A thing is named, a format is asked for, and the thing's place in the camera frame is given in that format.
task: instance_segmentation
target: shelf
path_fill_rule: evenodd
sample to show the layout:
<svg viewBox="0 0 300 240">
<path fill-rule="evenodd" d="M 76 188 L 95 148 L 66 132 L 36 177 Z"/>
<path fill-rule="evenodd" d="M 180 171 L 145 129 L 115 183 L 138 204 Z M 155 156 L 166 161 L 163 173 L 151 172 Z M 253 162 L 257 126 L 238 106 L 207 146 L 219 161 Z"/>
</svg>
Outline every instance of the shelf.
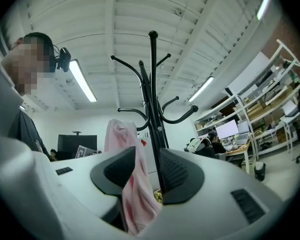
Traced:
<svg viewBox="0 0 300 240">
<path fill-rule="evenodd" d="M 231 102 L 233 102 L 235 99 L 236 99 L 236 97 L 234 95 L 232 95 L 231 97 L 227 98 L 224 102 L 222 102 L 215 108 L 211 109 L 209 112 L 207 112 L 203 116 L 200 116 L 196 121 L 207 118 L 208 116 L 212 115 L 213 113 L 220 111 L 221 109 L 223 109 L 224 107 L 229 105 Z"/>
<path fill-rule="evenodd" d="M 274 65 L 274 63 L 276 62 L 276 60 L 280 56 L 280 52 L 281 52 L 282 48 L 283 48 L 283 45 L 279 44 L 278 49 L 276 49 L 275 53 L 270 58 L 270 62 L 268 63 L 268 65 L 266 65 L 264 67 L 264 69 L 262 70 L 262 72 L 251 83 L 249 83 L 242 91 L 240 91 L 239 96 L 241 96 L 247 90 L 249 90 L 251 88 L 251 86 L 253 86 L 261 78 L 260 76 L 262 76 L 267 70 L 269 70 Z"/>
<path fill-rule="evenodd" d="M 217 125 L 217 124 L 219 124 L 219 123 L 221 123 L 221 122 L 227 120 L 228 118 L 233 117 L 234 115 L 238 114 L 238 113 L 241 112 L 242 110 L 243 110 L 243 108 L 239 108 L 237 111 L 231 113 L 230 115 L 227 115 L 227 116 L 225 116 L 224 118 L 222 118 L 222 119 L 220 119 L 220 120 L 218 120 L 218 121 L 216 121 L 216 122 L 213 122 L 213 123 L 211 123 L 211 124 L 209 124 L 209 125 L 207 125 L 207 126 L 201 128 L 201 129 L 198 129 L 198 130 L 196 130 L 196 131 L 199 132 L 199 131 L 202 131 L 202 130 L 204 130 L 204 129 L 211 128 L 211 127 L 213 127 L 213 126 L 215 126 L 215 125 Z"/>
<path fill-rule="evenodd" d="M 298 139 L 297 133 L 296 133 L 296 132 L 293 132 L 292 135 L 294 136 L 294 137 L 292 138 L 292 142 L 295 142 L 295 141 Z M 275 150 L 281 149 L 281 148 L 287 146 L 287 142 L 288 142 L 288 141 L 290 141 L 290 140 L 287 140 L 287 141 L 282 142 L 282 143 L 280 143 L 280 144 L 278 144 L 278 145 L 269 147 L 269 148 L 267 148 L 267 149 L 265 149 L 265 150 L 258 151 L 258 155 L 263 155 L 263 154 L 269 153 L 269 152 L 271 152 L 271 151 L 275 151 Z"/>
<path fill-rule="evenodd" d="M 257 137 L 254 137 L 254 139 L 259 140 L 262 136 L 265 137 L 272 133 L 275 133 L 277 130 L 281 129 L 282 127 L 284 127 L 284 124 L 280 123 L 274 129 L 268 130 L 265 134 L 258 135 Z"/>
<path fill-rule="evenodd" d="M 292 69 L 292 67 L 296 64 L 296 60 L 294 59 L 292 63 L 286 68 L 286 70 L 281 74 L 280 78 L 276 80 L 273 84 L 271 84 L 265 91 L 263 91 L 258 97 L 254 98 L 252 101 L 250 101 L 248 104 L 244 105 L 244 108 L 248 108 L 252 106 L 254 103 L 256 103 L 262 96 L 266 95 L 268 92 L 270 92 L 272 89 L 275 88 L 275 86 L 280 83 L 280 81 L 286 76 L 286 74 Z"/>
<path fill-rule="evenodd" d="M 274 108 L 268 110 L 267 112 L 263 113 L 262 115 L 258 116 L 257 118 L 251 120 L 251 124 L 259 121 L 260 119 L 264 118 L 266 115 L 269 115 L 270 113 L 272 113 L 273 111 L 275 111 L 277 108 L 279 108 L 280 106 L 282 106 L 283 104 L 285 104 L 287 101 L 289 101 L 300 89 L 300 84 L 297 86 L 297 88 L 295 88 L 288 97 L 286 97 L 283 101 L 281 101 L 277 106 L 275 106 Z"/>
</svg>

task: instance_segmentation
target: black monitor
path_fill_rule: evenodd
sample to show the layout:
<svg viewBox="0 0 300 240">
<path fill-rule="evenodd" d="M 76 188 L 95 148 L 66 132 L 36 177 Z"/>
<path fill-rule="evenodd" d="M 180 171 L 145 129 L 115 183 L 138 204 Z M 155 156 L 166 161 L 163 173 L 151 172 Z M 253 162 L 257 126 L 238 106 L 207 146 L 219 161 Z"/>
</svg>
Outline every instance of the black monitor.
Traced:
<svg viewBox="0 0 300 240">
<path fill-rule="evenodd" d="M 59 134 L 57 159 L 65 160 L 75 158 L 79 146 L 97 150 L 97 135 Z"/>
</svg>

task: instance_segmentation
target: floor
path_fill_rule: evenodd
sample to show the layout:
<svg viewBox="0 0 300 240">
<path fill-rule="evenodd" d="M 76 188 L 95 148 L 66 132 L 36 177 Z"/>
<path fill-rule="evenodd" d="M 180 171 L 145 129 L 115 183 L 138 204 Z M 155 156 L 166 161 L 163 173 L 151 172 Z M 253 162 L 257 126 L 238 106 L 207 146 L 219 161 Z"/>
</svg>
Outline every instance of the floor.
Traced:
<svg viewBox="0 0 300 240">
<path fill-rule="evenodd" d="M 265 178 L 262 181 L 272 189 L 283 201 L 291 198 L 300 184 L 300 160 L 295 158 L 300 154 L 300 143 L 293 146 L 293 158 L 283 147 L 259 157 L 259 162 L 266 164 Z"/>
</svg>

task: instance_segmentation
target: trash can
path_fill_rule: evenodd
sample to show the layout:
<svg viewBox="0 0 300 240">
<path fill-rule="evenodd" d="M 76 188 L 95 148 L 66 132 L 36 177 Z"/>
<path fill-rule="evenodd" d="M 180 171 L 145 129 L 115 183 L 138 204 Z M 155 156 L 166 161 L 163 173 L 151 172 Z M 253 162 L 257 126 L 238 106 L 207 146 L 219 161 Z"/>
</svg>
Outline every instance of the trash can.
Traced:
<svg viewBox="0 0 300 240">
<path fill-rule="evenodd" d="M 263 162 L 256 162 L 254 167 L 254 176 L 257 180 L 263 181 L 266 176 L 266 164 Z"/>
</svg>

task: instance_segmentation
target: black shirt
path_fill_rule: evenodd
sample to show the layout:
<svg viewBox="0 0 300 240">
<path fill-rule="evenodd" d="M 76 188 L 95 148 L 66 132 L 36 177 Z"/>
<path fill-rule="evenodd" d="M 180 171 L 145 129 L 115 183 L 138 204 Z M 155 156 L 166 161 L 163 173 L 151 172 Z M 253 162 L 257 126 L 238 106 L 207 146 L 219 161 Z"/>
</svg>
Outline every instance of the black shirt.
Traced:
<svg viewBox="0 0 300 240">
<path fill-rule="evenodd" d="M 8 137 L 27 144 L 32 151 L 43 152 L 49 160 L 52 161 L 52 157 L 49 155 L 45 145 L 43 144 L 34 122 L 21 110 L 19 110 L 11 125 Z"/>
<path fill-rule="evenodd" d="M 213 142 L 212 147 L 214 149 L 215 154 L 223 154 L 227 152 L 224 146 L 220 142 Z"/>
</svg>

